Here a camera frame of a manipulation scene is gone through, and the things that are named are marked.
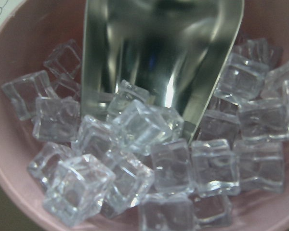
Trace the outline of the pink bowl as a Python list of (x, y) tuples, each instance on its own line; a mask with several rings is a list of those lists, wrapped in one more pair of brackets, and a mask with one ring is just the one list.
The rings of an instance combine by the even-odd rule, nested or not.
[[(85, 0), (25, 0), (0, 28), (0, 87), (13, 78), (39, 71), (59, 43), (82, 43)], [(272, 39), (289, 60), (289, 0), (247, 1), (242, 27), (247, 33)], [(47, 213), (43, 194), (26, 167), (41, 144), (31, 137), (0, 88), (0, 185), (28, 217), (48, 231), (136, 231), (137, 209), (109, 221), (102, 216), (70, 229)], [(283, 194), (252, 192), (232, 198), (233, 224), (206, 231), (285, 231), (289, 228), (289, 142), (286, 148), (286, 188)]]

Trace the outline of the steel ice scoop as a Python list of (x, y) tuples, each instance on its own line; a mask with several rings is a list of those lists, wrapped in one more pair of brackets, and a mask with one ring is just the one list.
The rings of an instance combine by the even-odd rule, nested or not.
[(174, 107), (191, 142), (240, 29), (242, 0), (89, 0), (85, 5), (81, 114), (122, 80)]

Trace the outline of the pile of ice cubes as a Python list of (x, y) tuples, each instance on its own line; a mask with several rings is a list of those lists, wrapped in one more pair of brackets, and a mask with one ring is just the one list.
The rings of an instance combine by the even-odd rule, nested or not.
[(179, 113), (149, 104), (149, 92), (126, 80), (115, 94), (94, 92), (101, 107), (80, 115), (80, 49), (72, 39), (60, 44), (45, 70), (1, 87), (43, 142), (27, 171), (44, 210), (66, 227), (137, 209), (142, 231), (197, 231), (231, 224), (230, 196), (282, 193), (289, 61), (276, 66), (280, 55), (264, 38), (235, 46), (189, 143)]

